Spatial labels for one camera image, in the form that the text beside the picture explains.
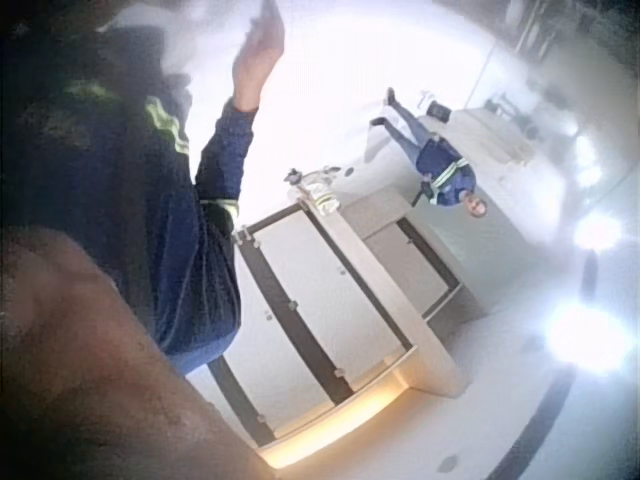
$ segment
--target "navy jacket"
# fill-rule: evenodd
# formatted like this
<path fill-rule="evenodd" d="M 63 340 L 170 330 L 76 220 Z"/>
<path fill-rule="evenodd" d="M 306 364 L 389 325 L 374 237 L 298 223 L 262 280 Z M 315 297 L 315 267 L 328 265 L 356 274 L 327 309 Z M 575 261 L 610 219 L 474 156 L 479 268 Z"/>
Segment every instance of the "navy jacket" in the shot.
<path fill-rule="evenodd" d="M 193 185 L 184 119 L 188 79 L 166 78 L 156 28 L 55 44 L 33 35 L 3 58 L 3 226 L 68 234 L 127 298 L 116 159 L 131 155 L 127 112 L 143 109 L 146 263 L 152 335 L 187 373 L 219 356 L 240 324 L 230 211 L 255 113 L 227 103 Z"/>
<path fill-rule="evenodd" d="M 438 178 L 449 166 L 462 159 L 462 155 L 444 138 L 429 140 L 420 152 L 416 162 L 418 171 L 425 175 L 431 174 L 432 180 Z M 476 175 L 469 165 L 459 167 L 451 179 L 437 192 L 435 203 L 442 206 L 453 206 L 460 203 L 463 191 L 474 192 Z M 430 200 L 435 192 L 430 182 L 422 182 L 422 192 Z"/>

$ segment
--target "high-visibility stripe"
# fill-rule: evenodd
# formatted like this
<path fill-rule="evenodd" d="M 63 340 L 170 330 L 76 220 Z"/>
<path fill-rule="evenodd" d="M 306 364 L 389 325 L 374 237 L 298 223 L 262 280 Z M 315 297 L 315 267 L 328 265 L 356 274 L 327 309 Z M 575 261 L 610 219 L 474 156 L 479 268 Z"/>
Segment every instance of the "high-visibility stripe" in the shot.
<path fill-rule="evenodd" d="M 323 203 L 329 202 L 331 200 L 333 200 L 335 197 L 333 195 L 333 193 L 325 193 L 324 195 L 321 195 L 320 197 L 316 198 L 314 200 L 315 204 L 317 206 L 322 205 Z"/>
<path fill-rule="evenodd" d="M 169 115 L 158 97 L 147 97 L 145 109 L 151 116 L 154 126 L 173 135 L 176 152 L 189 155 L 189 141 L 180 138 L 180 120 Z"/>
<path fill-rule="evenodd" d="M 65 88 L 65 92 L 85 100 L 93 99 L 101 102 L 119 100 L 119 97 L 115 93 L 107 90 L 95 79 L 74 80 Z"/>
<path fill-rule="evenodd" d="M 436 188 L 440 188 L 447 180 L 449 180 L 449 178 L 453 176 L 454 173 L 456 173 L 457 168 L 458 166 L 455 163 L 449 165 L 447 169 L 434 180 L 433 185 Z"/>

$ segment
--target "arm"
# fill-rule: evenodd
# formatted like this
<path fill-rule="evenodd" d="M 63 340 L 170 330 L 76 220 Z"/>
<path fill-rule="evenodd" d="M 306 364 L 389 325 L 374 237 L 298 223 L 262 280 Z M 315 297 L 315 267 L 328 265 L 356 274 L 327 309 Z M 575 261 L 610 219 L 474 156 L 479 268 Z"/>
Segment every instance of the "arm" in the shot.
<path fill-rule="evenodd" d="M 273 478 L 75 242 L 3 231 L 2 260 L 0 451 L 19 478 Z"/>
<path fill-rule="evenodd" d="M 257 111 L 241 112 L 227 102 L 216 133 L 202 152 L 196 192 L 211 228 L 228 238 L 238 215 L 244 160 L 253 141 L 251 129 Z"/>
<path fill-rule="evenodd" d="M 280 12 L 274 0 L 264 0 L 260 17 L 254 20 L 233 64 L 233 99 L 224 107 L 216 133 L 203 151 L 196 177 L 196 189 L 208 220 L 226 234 L 238 213 L 244 160 L 253 140 L 251 127 L 262 89 L 283 53 Z"/>

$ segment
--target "leg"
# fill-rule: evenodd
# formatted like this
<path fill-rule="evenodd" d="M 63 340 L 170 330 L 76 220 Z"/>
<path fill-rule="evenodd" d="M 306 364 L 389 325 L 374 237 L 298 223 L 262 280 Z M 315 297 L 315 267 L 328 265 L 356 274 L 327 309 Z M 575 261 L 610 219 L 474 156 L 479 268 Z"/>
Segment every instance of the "leg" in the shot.
<path fill-rule="evenodd" d="M 404 108 L 397 100 L 389 103 L 389 106 L 398 112 L 398 115 L 407 122 L 407 125 L 409 125 L 409 129 L 411 130 L 411 134 L 418 141 L 418 145 L 424 147 L 434 134 L 427 130 L 427 128 L 422 125 L 422 122 L 414 117 L 411 112 Z"/>
<path fill-rule="evenodd" d="M 411 163 L 415 165 L 416 162 L 418 161 L 418 156 L 420 155 L 420 151 L 422 149 L 418 145 L 413 143 L 411 140 L 409 140 L 407 137 L 405 137 L 400 132 L 400 130 L 398 130 L 396 127 L 391 125 L 391 122 L 389 122 L 388 120 L 384 122 L 384 128 L 387 129 L 387 132 L 389 132 L 389 135 L 391 135 L 391 138 L 393 138 L 398 143 L 398 145 L 400 145 L 402 150 L 404 150 L 404 153 L 407 154 L 407 157 L 409 157 L 409 160 L 411 160 Z"/>

